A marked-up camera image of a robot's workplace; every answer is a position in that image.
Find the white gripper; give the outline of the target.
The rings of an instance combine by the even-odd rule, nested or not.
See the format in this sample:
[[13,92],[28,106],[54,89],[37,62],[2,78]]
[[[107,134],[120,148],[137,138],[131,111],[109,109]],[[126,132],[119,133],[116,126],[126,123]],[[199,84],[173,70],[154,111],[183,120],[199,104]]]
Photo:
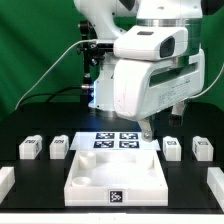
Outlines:
[[141,136],[151,142],[153,133],[146,117],[170,106],[169,125],[183,123],[183,100],[199,93],[204,85],[205,56],[202,49],[189,64],[173,68],[172,59],[146,62],[121,59],[114,70],[114,109],[119,117],[139,121]]

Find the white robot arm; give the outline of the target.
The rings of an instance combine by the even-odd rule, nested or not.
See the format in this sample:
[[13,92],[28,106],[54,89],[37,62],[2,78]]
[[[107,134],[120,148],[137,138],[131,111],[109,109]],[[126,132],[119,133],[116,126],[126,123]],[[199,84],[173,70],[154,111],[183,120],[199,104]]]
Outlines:
[[96,32],[88,49],[100,65],[93,84],[95,110],[136,121],[153,139],[151,116],[172,109],[182,123],[185,102],[201,92],[205,56],[201,20],[224,0],[73,0]]

